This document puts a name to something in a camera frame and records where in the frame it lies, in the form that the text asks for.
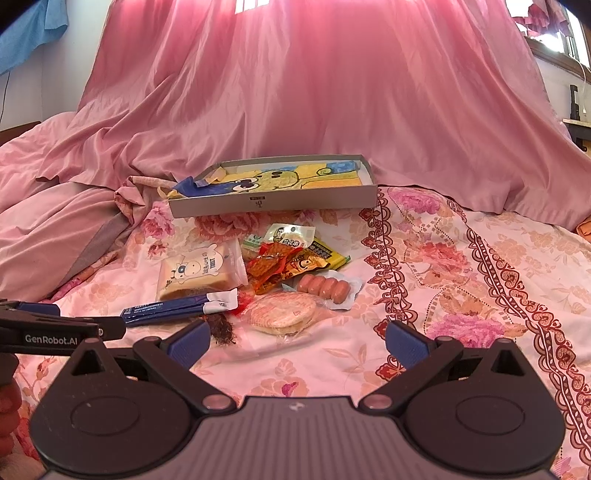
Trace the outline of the person's left hand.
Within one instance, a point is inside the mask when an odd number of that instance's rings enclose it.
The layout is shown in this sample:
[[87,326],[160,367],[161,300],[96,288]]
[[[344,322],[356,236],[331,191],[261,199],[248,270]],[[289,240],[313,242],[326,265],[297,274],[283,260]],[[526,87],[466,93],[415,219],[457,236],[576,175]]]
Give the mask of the person's left hand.
[[14,446],[13,432],[20,422],[19,409],[22,405],[21,391],[15,380],[0,390],[0,457],[9,455]]

